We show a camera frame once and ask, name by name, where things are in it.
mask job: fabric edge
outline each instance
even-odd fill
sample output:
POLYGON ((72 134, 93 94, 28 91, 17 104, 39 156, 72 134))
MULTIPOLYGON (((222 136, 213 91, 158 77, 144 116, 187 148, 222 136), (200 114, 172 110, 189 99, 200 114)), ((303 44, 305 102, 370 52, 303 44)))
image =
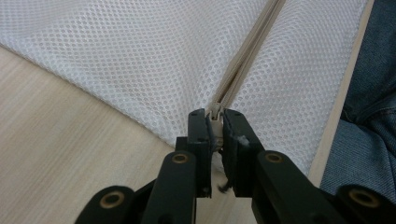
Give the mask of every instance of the fabric edge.
MULTIPOLYGON (((1 43, 0 43, 0 48, 13 53, 17 57, 20 57, 20 58, 26 60, 27 62, 38 66, 39 68, 45 70, 46 72, 51 73, 52 75, 56 76, 57 78, 60 78, 61 80, 64 80, 65 82, 69 83, 70 85, 74 86, 75 88, 77 88, 77 89, 79 89, 81 91, 84 91, 85 93, 89 94, 91 97, 93 97, 96 100, 100 101, 102 104, 108 105, 111 108, 113 108, 114 110, 116 110, 119 113, 121 113, 123 116, 126 116, 130 121, 132 121, 132 122, 142 126, 143 128, 147 129, 150 133, 152 133, 154 136, 160 138, 162 141, 164 141, 170 147, 175 147, 176 139, 172 139, 172 140, 174 140, 174 142, 171 142, 171 139, 168 139, 166 136, 160 137, 158 134, 156 134, 154 131, 152 131, 150 129, 151 127, 149 128, 149 125, 146 125, 145 122, 138 121, 135 116, 132 116, 126 110, 123 110, 123 109, 119 108, 118 106, 111 104, 108 100, 106 100, 103 97, 100 97, 98 94, 96 94, 96 92, 88 91, 86 88, 83 88, 81 85, 79 85, 73 79, 69 79, 69 78, 62 77, 62 76, 58 75, 56 70, 53 70, 50 67, 46 66, 45 64, 43 64, 43 63, 39 62, 38 60, 32 58, 28 53, 25 53, 24 51, 17 50, 15 48, 12 48, 10 46, 7 46, 7 45, 1 44, 1 43)), ((171 126, 170 123, 166 119, 164 119, 164 122, 167 122, 168 125, 171 126)))
POLYGON ((315 187, 319 187, 324 170, 326 168, 327 160, 329 159, 330 150, 332 148, 332 141, 337 130, 339 118, 343 109, 344 101, 347 97, 347 90, 349 87, 352 73, 358 60, 359 51, 361 49, 361 43, 366 31, 368 20, 373 8, 375 0, 368 0, 363 13, 361 14, 361 23, 359 25, 358 34, 355 38, 352 52, 346 67, 344 77, 341 81, 339 92, 334 101, 332 112, 327 120, 326 127, 318 145, 318 151, 312 161, 311 168, 309 169, 308 179, 315 187))

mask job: zipper teeth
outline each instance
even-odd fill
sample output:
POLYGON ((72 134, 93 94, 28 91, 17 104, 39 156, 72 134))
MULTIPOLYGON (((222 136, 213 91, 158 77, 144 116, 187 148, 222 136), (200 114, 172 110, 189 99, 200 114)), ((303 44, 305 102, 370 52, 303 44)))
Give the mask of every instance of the zipper teeth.
POLYGON ((260 17, 248 34, 247 40, 231 60, 223 80, 220 82, 219 88, 215 93, 212 104, 217 103, 225 107, 231 102, 240 84, 242 84, 244 80, 242 77, 246 76, 263 40, 269 33, 285 1, 286 0, 270 0, 270 2, 266 4, 260 17))

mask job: light wood surface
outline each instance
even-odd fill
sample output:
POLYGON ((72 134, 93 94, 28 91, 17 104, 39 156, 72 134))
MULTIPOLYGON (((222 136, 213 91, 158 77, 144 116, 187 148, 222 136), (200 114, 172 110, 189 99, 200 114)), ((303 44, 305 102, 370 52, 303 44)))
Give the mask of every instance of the light wood surface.
MULTIPOLYGON (((74 223, 100 189, 139 189, 173 151, 146 128, 0 48, 0 223, 74 223)), ((224 174, 213 172, 213 186, 224 174)), ((216 189, 197 223, 255 223, 250 200, 216 189)))

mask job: zipper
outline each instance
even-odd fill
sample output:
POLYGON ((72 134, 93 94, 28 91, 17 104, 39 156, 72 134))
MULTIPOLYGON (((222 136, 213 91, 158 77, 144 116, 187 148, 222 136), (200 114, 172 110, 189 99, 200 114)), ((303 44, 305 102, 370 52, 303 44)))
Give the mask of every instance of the zipper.
POLYGON ((267 37, 272 25, 274 24, 280 9, 286 0, 269 0, 264 10, 256 20, 253 28, 249 32, 242 47, 228 65, 223 79, 213 97, 212 103, 206 110, 212 125, 213 134, 217 139, 216 150, 222 147, 222 112, 224 107, 230 105, 235 97, 243 80, 245 79, 248 69, 262 46, 262 42, 267 37))

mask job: white mesh fabric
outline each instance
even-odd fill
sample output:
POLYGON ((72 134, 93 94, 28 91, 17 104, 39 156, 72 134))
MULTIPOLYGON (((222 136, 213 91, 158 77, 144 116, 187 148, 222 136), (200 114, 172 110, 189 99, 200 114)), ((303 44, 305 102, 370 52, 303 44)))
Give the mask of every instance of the white mesh fabric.
POLYGON ((206 107, 266 1, 0 2, 0 43, 169 144, 206 107))
MULTIPOLYGON (((210 102, 266 1, 5 0, 0 43, 169 144, 210 102)), ((287 0, 232 108, 307 174, 366 0, 287 0)))
POLYGON ((366 1, 287 1, 231 108, 268 150, 307 174, 347 68, 366 1))

